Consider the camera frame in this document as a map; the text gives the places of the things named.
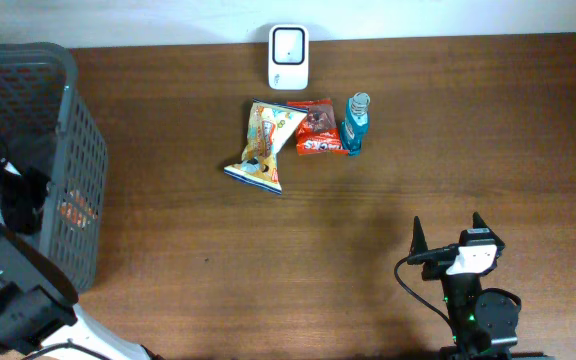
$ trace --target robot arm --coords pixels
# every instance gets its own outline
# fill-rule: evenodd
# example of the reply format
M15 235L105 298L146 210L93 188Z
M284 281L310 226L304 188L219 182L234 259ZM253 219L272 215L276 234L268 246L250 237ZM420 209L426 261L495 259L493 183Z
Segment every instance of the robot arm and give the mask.
M410 254L395 267L397 281L416 299L438 313L450 326L456 347L442 349L447 360L510 360L517 345L521 299L501 289L482 289L480 278L497 267L506 245L478 213L473 227L461 232L458 244L428 250L419 218L415 217ZM404 262L422 265L424 281L440 280L448 316L408 288L399 275ZM530 359L548 357L530 357Z
M162 360L122 340L77 304L66 276L0 224L0 354L27 359Z

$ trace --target square white device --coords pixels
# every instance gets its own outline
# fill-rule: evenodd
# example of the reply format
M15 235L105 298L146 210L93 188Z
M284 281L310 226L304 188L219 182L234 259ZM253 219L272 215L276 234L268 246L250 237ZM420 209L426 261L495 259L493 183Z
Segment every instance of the square white device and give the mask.
M268 34L268 84L276 90L308 86L308 30L301 25L275 25Z

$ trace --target chip bag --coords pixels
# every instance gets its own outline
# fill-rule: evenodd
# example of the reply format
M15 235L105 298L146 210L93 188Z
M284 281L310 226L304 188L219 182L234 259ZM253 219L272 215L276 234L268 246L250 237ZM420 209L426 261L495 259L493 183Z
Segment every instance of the chip bag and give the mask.
M308 116L297 126L299 155L323 152L348 154L339 137L332 100L293 101L288 105L308 109Z
M248 144L242 162L229 165L224 172L233 178L281 195L277 173L277 153L308 111L254 99L248 119Z

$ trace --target device screen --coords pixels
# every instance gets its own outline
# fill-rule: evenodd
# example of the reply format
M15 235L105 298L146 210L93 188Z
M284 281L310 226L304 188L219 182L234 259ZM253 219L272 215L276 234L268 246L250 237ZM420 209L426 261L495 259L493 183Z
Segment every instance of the device screen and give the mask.
M304 62L305 34L303 30L277 28L273 37L272 56L276 64L299 65Z

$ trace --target white wall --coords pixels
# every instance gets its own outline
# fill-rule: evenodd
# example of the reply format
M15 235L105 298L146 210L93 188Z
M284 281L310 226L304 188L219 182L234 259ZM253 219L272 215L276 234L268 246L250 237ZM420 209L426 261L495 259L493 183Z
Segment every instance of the white wall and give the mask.
M573 32L576 0L0 0L0 42L261 42L281 22L312 40Z

